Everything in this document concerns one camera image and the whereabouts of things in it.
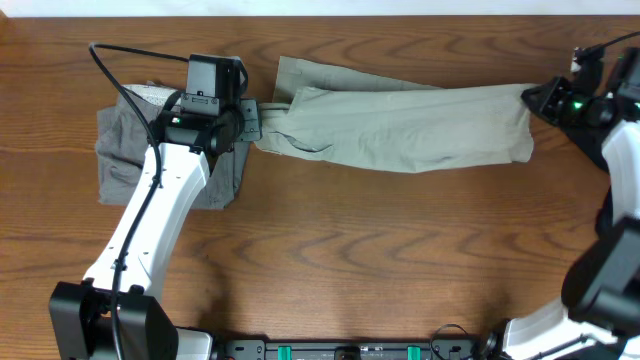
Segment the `folded dark grey shorts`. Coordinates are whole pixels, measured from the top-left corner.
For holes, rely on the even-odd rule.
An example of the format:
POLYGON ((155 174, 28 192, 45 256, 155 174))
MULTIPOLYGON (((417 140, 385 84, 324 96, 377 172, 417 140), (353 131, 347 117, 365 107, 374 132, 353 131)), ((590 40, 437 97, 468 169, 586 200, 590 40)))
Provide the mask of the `folded dark grey shorts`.
MULTIPOLYGON (((126 205, 139 182, 147 135, 123 97, 112 107, 97 112, 98 138, 95 152, 98 160, 100 202, 126 205)), ((221 210, 238 193, 250 145, 239 142, 234 150, 220 156, 206 187, 193 202, 194 209, 221 210)))

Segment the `light khaki green pants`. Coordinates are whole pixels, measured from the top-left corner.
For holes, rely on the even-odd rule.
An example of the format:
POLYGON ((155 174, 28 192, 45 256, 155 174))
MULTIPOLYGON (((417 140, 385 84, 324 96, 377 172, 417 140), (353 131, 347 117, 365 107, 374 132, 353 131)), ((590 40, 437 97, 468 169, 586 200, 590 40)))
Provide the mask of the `light khaki green pants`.
POLYGON ((524 84, 439 88, 281 57, 265 152, 397 173, 526 163, 524 84))

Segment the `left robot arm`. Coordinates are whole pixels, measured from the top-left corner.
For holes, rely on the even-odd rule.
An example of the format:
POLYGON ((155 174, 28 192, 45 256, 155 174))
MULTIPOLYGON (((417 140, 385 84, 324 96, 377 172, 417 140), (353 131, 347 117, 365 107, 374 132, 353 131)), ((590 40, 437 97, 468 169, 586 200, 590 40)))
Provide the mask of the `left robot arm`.
POLYGON ((63 359, 212 359, 215 339, 161 306, 186 215, 224 153, 262 136, 255 99, 172 94, 150 124, 141 177, 107 246, 79 283, 60 282, 49 313, 63 359))

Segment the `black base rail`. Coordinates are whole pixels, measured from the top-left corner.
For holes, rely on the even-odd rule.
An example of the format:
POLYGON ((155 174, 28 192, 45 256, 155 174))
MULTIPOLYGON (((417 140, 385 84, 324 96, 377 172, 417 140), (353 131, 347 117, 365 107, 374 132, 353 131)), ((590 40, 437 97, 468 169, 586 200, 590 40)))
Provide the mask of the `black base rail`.
POLYGON ((479 341, 452 336, 417 342, 275 342, 233 340, 218 345, 216 360, 437 360, 478 359, 479 341))

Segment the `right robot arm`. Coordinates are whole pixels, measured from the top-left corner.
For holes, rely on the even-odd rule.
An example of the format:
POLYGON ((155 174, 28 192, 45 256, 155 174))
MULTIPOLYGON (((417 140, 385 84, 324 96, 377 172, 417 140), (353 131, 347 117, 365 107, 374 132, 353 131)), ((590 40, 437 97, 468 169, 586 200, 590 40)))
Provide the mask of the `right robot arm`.
POLYGON ((491 335, 488 359, 639 356, 639 50, 625 49, 607 79, 604 52, 602 45, 576 49, 572 79, 521 95, 608 174, 610 187, 598 238, 570 267, 559 299, 491 335))

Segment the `black garment in pile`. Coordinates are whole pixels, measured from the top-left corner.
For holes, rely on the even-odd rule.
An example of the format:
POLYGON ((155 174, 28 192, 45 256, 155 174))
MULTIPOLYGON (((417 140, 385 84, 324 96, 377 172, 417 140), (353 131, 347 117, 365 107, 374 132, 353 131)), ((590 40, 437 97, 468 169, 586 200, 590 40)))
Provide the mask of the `black garment in pile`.
MULTIPOLYGON (((609 174, 609 166, 602 155, 602 145, 609 135, 609 128, 594 128, 586 125, 560 124, 559 128, 600 170, 609 174)), ((606 235, 613 227, 612 189, 608 188, 601 208, 595 218, 595 232, 606 235)))

